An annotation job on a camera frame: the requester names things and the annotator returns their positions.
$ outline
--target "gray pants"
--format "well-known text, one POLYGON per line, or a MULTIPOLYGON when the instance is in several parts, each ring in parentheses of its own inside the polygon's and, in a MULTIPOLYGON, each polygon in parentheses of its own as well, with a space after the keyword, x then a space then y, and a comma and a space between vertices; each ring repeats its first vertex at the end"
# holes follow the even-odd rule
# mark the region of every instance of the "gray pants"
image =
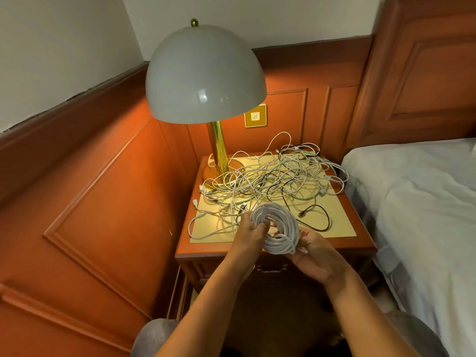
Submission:
MULTIPOLYGON (((438 336, 420 319, 401 311, 390 312, 387 318, 422 357, 448 357, 438 336)), ((175 327, 174 319, 150 321, 137 335, 131 357, 154 357, 175 327)))

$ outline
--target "drawer handle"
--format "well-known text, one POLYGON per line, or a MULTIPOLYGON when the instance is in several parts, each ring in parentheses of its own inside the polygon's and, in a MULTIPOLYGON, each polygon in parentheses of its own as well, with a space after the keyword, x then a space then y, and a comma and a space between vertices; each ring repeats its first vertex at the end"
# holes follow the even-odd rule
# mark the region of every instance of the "drawer handle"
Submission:
POLYGON ((261 266, 256 266, 256 270, 261 273, 281 273, 284 270, 288 269, 287 264, 283 264, 283 267, 280 270, 262 270, 261 266))

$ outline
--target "nightstand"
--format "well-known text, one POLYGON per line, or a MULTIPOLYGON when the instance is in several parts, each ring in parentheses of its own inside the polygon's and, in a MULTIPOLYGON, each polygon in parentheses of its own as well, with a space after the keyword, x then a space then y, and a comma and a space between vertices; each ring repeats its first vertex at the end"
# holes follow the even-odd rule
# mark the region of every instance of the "nightstand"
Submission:
MULTIPOLYGON (((203 169, 207 167, 207 161, 208 157, 206 156, 201 160, 182 233, 180 234, 175 252, 177 262, 197 291, 200 291, 208 278, 210 278, 231 246, 231 242, 191 243, 190 236, 188 235, 188 224, 197 214, 192 200, 200 198, 199 186, 203 182, 202 172, 203 169)), ((327 239, 332 246, 347 259, 354 269, 359 271, 372 259, 377 252, 377 248, 347 196, 342 193, 338 195, 337 198, 354 230, 354 236, 340 236, 338 238, 327 239)), ((334 220, 333 223, 339 223, 339 220, 334 220)), ((285 256, 271 255, 265 251, 262 251, 261 256, 258 258, 256 267, 249 277, 249 281, 258 283, 314 282, 301 273, 285 256)))

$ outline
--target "mattress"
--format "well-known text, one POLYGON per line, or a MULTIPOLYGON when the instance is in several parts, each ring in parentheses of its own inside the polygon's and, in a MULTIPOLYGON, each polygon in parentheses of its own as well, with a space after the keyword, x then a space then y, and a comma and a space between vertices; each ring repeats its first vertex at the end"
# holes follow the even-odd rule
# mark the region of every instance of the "mattress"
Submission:
POLYGON ((476 139, 352 150, 346 192, 400 308, 476 356, 476 139))

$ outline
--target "person's right arm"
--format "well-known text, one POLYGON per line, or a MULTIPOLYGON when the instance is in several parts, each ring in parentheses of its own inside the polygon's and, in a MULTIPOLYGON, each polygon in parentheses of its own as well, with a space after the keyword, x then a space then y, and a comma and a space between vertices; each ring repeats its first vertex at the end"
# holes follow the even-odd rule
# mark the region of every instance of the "person's right arm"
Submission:
POLYGON ((300 247, 288 255, 305 274, 321 282, 354 357, 419 357, 387 320, 355 270, 320 234, 301 230, 300 247))

